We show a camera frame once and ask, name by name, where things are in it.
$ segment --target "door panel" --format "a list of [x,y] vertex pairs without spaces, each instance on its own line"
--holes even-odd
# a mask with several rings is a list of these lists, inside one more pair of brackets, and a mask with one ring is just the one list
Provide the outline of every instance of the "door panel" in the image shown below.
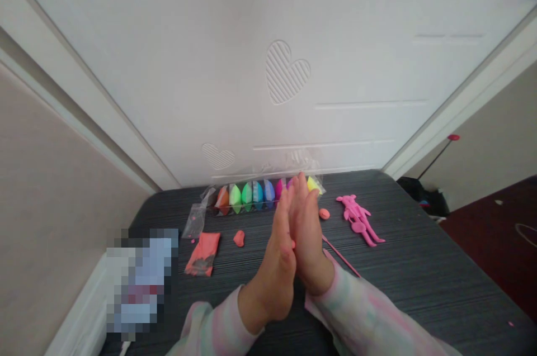
[[37,1],[183,186],[297,147],[381,168],[537,4]]

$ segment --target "sleeve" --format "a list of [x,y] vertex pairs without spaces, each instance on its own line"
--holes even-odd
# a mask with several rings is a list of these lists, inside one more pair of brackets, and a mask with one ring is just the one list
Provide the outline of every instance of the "sleeve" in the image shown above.
[[209,303],[194,303],[179,342],[167,356],[245,355],[265,330],[252,335],[244,326],[237,303],[240,290],[239,286],[214,310]]
[[307,295],[305,307],[332,333],[341,356],[460,356],[395,307],[380,290],[332,262],[332,286],[322,296]]

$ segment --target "pink clay animal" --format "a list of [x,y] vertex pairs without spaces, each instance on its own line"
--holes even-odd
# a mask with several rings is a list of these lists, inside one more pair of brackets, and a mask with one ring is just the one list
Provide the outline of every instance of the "pink clay animal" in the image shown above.
[[380,239],[369,224],[367,216],[371,216],[371,214],[367,209],[358,205],[355,201],[355,198],[355,195],[336,198],[336,200],[345,205],[345,212],[343,213],[343,216],[345,220],[351,223],[352,231],[355,233],[362,233],[362,236],[364,236],[364,239],[369,247],[376,247],[376,244],[371,240],[369,235],[371,235],[371,237],[377,243],[384,243],[386,240]]

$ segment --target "dark red floor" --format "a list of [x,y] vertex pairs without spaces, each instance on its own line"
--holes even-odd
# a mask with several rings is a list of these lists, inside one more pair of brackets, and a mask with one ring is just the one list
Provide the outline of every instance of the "dark red floor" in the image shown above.
[[[537,323],[537,248],[515,224],[537,229],[537,177],[452,212],[440,226]],[[520,229],[537,244],[536,231]]]

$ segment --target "beige wall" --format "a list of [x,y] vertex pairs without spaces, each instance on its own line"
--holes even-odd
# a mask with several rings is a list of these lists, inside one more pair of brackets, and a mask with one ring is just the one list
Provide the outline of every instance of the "beige wall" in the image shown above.
[[[537,174],[537,63],[466,120],[460,140],[421,178],[451,211]],[[417,178],[444,141],[405,175]]]
[[42,355],[149,196],[0,64],[0,354]]

